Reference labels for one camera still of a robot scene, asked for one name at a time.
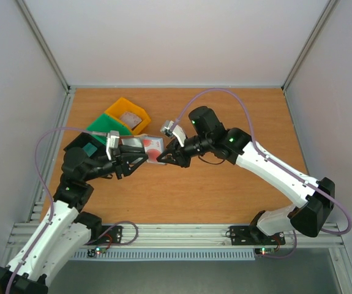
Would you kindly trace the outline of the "brown leather card holder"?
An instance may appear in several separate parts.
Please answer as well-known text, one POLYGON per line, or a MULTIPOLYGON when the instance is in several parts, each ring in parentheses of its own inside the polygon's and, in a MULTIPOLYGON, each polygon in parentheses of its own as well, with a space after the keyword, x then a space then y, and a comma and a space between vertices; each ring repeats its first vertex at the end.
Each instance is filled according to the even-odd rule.
POLYGON ((136 146, 136 147, 143 147, 143 137, 144 136, 152 136, 152 137, 156 137, 153 135, 148 135, 148 134, 141 134, 141 135, 137 135, 137 136, 132 136, 132 137, 126 137, 123 138, 121 140, 123 145, 129 145, 129 146, 136 146))

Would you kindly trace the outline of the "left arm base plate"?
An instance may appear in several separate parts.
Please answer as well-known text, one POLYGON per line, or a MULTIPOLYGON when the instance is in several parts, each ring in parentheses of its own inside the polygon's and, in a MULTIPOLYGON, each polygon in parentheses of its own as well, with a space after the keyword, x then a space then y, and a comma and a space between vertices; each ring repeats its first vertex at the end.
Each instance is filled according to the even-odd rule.
POLYGON ((97 240, 90 240, 87 245, 90 246, 103 246, 112 244, 121 244, 123 227, 121 225, 114 226, 112 229, 110 225, 103 225, 100 231, 100 238, 97 240))

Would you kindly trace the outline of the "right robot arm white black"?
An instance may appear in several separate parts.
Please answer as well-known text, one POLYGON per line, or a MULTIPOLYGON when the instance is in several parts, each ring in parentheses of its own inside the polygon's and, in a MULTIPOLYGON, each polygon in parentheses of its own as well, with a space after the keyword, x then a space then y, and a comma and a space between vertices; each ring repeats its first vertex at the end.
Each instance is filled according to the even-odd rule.
POLYGON ((305 236, 318 236, 334 208, 335 184, 329 178, 317 180, 305 175, 261 148, 251 135, 238 128, 227 129, 215 112, 198 107, 190 112, 195 136, 188 137, 180 126, 166 121, 161 132, 171 138, 157 161, 190 166, 191 159, 213 153, 216 158, 244 168, 265 180, 291 201, 291 205, 274 211, 260 211, 249 225, 251 238, 265 242, 276 233, 297 230, 305 236))

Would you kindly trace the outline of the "red white credit card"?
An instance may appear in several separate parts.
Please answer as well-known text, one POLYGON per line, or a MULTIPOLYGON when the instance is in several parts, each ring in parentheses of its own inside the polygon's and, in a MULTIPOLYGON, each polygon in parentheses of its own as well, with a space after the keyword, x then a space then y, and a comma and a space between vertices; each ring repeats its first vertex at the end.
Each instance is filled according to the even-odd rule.
POLYGON ((164 152, 162 137, 143 137, 143 147, 145 153, 148 155, 147 162, 150 164, 162 164, 157 158, 164 152))

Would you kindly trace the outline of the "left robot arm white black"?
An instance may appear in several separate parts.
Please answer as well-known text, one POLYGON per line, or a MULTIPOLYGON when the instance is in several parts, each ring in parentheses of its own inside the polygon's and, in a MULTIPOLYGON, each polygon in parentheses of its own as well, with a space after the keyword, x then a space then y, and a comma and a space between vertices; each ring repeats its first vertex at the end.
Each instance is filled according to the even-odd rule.
POLYGON ((120 145, 91 158, 82 147, 69 148, 51 204, 28 242, 0 266, 0 293, 47 293, 56 275, 85 244, 103 236, 100 217, 83 211, 94 189, 89 181, 131 175, 148 159, 142 147, 120 145))

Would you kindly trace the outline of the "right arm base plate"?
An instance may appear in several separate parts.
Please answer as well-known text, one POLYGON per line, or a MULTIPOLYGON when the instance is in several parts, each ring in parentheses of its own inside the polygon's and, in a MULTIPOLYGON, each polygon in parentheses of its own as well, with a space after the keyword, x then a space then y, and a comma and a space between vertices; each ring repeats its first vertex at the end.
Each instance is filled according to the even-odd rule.
POLYGON ((282 232, 266 236, 249 225, 232 225, 228 228, 225 236, 230 239, 232 246, 276 246, 286 244, 282 232))

